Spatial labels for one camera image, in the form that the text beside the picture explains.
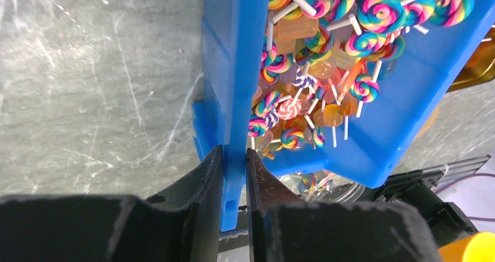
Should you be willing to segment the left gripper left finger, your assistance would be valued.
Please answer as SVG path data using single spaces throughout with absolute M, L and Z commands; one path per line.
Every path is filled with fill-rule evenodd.
M 134 195 L 1 198 L 2 261 L 216 261 L 222 146 L 143 200 Z

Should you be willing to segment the clear glass jar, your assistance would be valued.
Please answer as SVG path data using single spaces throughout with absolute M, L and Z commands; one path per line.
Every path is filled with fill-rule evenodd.
M 353 202 L 365 191 L 362 184 L 328 170 L 286 174 L 278 179 L 307 202 Z

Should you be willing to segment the orange plastic scoop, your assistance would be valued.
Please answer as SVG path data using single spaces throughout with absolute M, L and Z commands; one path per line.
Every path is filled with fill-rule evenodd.
M 494 262 L 494 234 L 480 232 L 438 249 L 443 261 Z

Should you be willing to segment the blue plastic candy bin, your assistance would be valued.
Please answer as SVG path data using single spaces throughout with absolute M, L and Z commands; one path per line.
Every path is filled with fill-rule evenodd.
M 224 150 L 222 231 L 238 221 L 268 1 L 204 0 L 204 98 L 193 104 L 194 142 L 200 159 L 217 145 Z M 264 160 L 266 168 L 275 176 L 327 169 L 370 188 L 381 186 L 493 23 L 494 0 L 475 0 L 458 25 L 408 33 L 395 69 L 379 82 L 377 99 L 350 120 L 348 139 L 338 128 L 333 146 L 326 129 L 323 148 L 278 151 Z

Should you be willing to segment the gold square candy tin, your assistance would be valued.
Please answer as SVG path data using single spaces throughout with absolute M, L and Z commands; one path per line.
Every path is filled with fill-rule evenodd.
M 490 82 L 494 79 L 494 25 L 476 48 L 448 92 Z

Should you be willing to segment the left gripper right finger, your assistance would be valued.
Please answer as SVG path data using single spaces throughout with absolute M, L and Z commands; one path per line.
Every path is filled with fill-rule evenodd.
M 246 153 L 251 261 L 440 261 L 418 210 L 383 202 L 307 202 Z

